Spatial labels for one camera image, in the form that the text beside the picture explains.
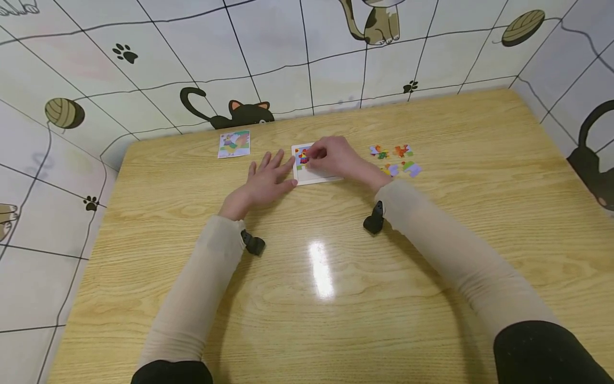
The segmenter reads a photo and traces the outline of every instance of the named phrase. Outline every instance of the cartoon cat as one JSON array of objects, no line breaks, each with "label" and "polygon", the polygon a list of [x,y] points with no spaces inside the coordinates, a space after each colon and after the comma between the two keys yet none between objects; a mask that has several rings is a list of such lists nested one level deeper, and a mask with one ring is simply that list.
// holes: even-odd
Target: cartoon cat
[{"label": "cartoon cat", "polygon": [[369,45],[390,44],[398,40],[400,30],[398,25],[397,4],[405,0],[362,0],[372,7],[371,13],[365,24],[365,32],[362,33],[356,26],[352,0],[339,0],[348,22],[349,32],[356,40],[364,40]]},{"label": "cartoon cat", "polygon": [[18,217],[16,205],[0,204],[0,241],[3,241],[9,234],[13,221]]},{"label": "cartoon cat", "polygon": [[37,14],[36,0],[1,0],[0,16]]},{"label": "cartoon cat", "polygon": [[205,97],[207,94],[199,88],[186,87],[183,88],[179,94],[181,103],[192,114],[207,120],[211,123],[215,129],[223,129],[230,127],[240,127],[242,125],[268,123],[275,121],[273,114],[268,110],[271,106],[268,101],[263,101],[259,104],[241,104],[236,100],[230,100],[228,103],[228,110],[230,111],[231,119],[224,116],[208,117],[202,114],[199,110],[194,108],[188,99],[189,94],[195,93],[196,95]]},{"label": "cartoon cat", "polygon": [[586,146],[586,139],[592,125],[606,112],[612,110],[614,110],[614,100],[606,101],[593,109],[580,127],[578,147],[567,158],[597,202],[609,211],[614,211],[614,168],[603,173],[599,172],[599,156]]}]

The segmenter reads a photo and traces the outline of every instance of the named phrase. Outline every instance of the light wood grain tabletop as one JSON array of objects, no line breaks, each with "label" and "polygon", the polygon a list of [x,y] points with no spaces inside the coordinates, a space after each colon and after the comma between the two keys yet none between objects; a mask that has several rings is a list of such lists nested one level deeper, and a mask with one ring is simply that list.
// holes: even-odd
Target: light wood grain tabletop
[{"label": "light wood grain tabletop", "polygon": [[[614,375],[614,225],[512,91],[249,130],[251,155],[233,159],[216,159],[222,131],[130,147],[49,383],[130,382],[166,293],[250,161],[325,135],[381,166],[369,146],[410,144],[423,168],[412,182],[514,265]],[[366,189],[338,181],[248,215],[267,248],[244,254],[217,312],[204,356],[216,383],[496,382],[471,310],[389,224],[375,237],[362,228],[372,207]]]}]

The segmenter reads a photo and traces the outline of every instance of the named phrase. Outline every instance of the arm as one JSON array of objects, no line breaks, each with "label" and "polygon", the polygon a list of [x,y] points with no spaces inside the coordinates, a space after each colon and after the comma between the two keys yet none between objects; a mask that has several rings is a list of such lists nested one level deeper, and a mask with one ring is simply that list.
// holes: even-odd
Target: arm
[{"label": "arm", "polygon": [[[271,159],[267,152],[258,169],[252,162],[247,183],[228,195],[218,215],[209,218],[153,321],[133,383],[166,382],[160,378],[165,374],[175,380],[177,370],[210,381],[200,359],[217,307],[245,248],[243,219],[251,207],[277,200],[297,185],[292,179],[279,182],[294,163],[293,156],[280,166],[283,155],[279,150]],[[170,369],[172,363],[180,364],[181,369]]]},{"label": "arm", "polygon": [[524,277],[475,233],[360,158],[345,138],[322,138],[310,151],[312,168],[368,186],[392,227],[465,297],[493,341],[500,383],[612,383]]}]

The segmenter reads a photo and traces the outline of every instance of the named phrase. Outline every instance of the cat tail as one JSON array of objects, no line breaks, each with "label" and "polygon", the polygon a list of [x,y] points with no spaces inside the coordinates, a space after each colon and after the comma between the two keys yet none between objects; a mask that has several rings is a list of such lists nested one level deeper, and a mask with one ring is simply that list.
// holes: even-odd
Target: cat tail
[{"label": "cat tail", "polygon": [[198,116],[201,119],[204,119],[204,120],[207,120],[208,122],[210,122],[211,118],[209,116],[206,116],[205,114],[203,114],[202,112],[200,112],[199,110],[194,108],[194,106],[190,103],[190,100],[188,99],[188,96],[191,93],[196,93],[198,96],[207,97],[207,94],[205,93],[205,91],[203,91],[200,88],[186,87],[186,88],[183,88],[181,90],[181,92],[179,93],[179,98],[181,99],[181,103],[193,115]]},{"label": "cat tail", "polygon": [[354,20],[354,9],[352,8],[352,0],[339,0],[339,2],[343,6],[343,11],[346,14],[349,32],[352,34],[352,37],[356,40],[364,40],[365,34],[360,32],[360,30],[356,26],[356,21]]},{"label": "cat tail", "polygon": [[593,124],[595,124],[595,122],[599,120],[601,116],[603,116],[604,114],[612,110],[614,110],[614,100],[606,101],[598,105],[597,108],[593,109],[593,111],[586,117],[586,120],[584,120],[584,122],[582,123],[582,126],[580,127],[580,135],[578,137],[578,147],[586,147],[586,139],[588,138],[588,130],[591,129]]}]

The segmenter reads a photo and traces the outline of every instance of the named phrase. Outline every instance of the yarn ball illustration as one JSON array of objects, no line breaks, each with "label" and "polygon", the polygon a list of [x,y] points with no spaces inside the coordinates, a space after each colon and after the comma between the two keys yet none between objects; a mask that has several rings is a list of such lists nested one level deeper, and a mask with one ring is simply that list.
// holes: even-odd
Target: yarn ball illustration
[{"label": "yarn ball illustration", "polygon": [[533,36],[542,26],[546,13],[535,9],[514,20],[503,32],[501,43],[505,47],[513,47]]},{"label": "yarn ball illustration", "polygon": [[56,127],[72,129],[83,122],[85,111],[73,100],[58,97],[45,104],[45,115]]}]

